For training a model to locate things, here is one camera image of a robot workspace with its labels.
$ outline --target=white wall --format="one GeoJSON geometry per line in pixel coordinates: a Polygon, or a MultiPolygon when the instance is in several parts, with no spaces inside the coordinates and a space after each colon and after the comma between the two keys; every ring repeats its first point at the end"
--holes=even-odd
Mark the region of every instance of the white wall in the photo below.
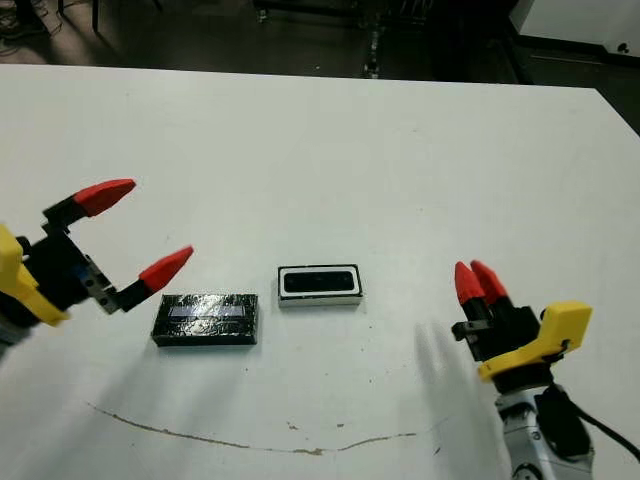
{"type": "Polygon", "coordinates": [[[511,20],[522,35],[604,45],[640,56],[640,0],[521,0],[511,20]]]}

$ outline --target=white box with black top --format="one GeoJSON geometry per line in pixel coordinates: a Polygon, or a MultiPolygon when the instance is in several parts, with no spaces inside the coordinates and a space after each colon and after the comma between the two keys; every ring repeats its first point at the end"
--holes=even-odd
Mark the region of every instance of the white box with black top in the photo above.
{"type": "Polygon", "coordinates": [[[353,305],[362,300],[357,265],[300,265],[278,268],[281,307],[353,305]]]}

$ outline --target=red fingertip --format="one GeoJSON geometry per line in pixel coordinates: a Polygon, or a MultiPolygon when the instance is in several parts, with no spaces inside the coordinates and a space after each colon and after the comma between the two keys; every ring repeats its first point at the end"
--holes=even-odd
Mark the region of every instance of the red fingertip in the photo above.
{"type": "Polygon", "coordinates": [[[169,283],[175,274],[187,263],[192,253],[193,247],[189,245],[182,250],[178,250],[176,253],[167,255],[138,275],[138,278],[144,282],[149,290],[157,292],[169,283]]]}
{"type": "Polygon", "coordinates": [[[460,305],[464,305],[472,298],[484,297],[478,278],[464,263],[456,263],[454,278],[460,305]]]}
{"type": "Polygon", "coordinates": [[[135,186],[136,182],[131,178],[109,180],[80,190],[73,196],[73,200],[88,217],[94,217],[118,203],[135,186]]]}
{"type": "Polygon", "coordinates": [[[486,294],[486,300],[489,305],[492,305],[502,297],[508,297],[507,289],[504,288],[502,282],[496,275],[496,272],[487,267],[479,260],[471,262],[471,268],[473,273],[476,274],[484,293],[486,294]]]}

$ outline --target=robotic arm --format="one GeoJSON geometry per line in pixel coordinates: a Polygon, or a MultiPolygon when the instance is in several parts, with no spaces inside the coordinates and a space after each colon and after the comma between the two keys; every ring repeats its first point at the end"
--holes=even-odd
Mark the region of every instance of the robotic arm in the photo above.
{"type": "Polygon", "coordinates": [[[69,226],[96,216],[129,193],[135,182],[112,180],[80,190],[44,211],[46,236],[29,243],[0,224],[0,356],[39,323],[58,325],[66,310],[93,297],[111,314],[127,312],[163,288],[193,253],[183,248],[151,265],[123,290],[73,243],[69,226]]]}
{"type": "Polygon", "coordinates": [[[514,479],[593,478],[594,449],[583,420],[640,461],[636,447],[576,406],[551,373],[554,363],[582,344],[591,307],[554,303],[539,323],[530,307],[513,306],[497,275],[477,260],[471,270],[456,264],[455,285],[467,321],[456,323],[452,332],[483,362],[480,378],[501,394],[496,407],[514,479]]]}

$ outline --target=chair leg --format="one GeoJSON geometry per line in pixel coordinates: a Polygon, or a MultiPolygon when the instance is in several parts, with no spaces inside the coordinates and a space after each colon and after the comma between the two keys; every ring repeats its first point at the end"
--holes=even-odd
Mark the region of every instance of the chair leg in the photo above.
{"type": "Polygon", "coordinates": [[[98,33],[98,17],[100,16],[100,0],[93,0],[93,11],[91,12],[91,26],[93,31],[98,33]]]}

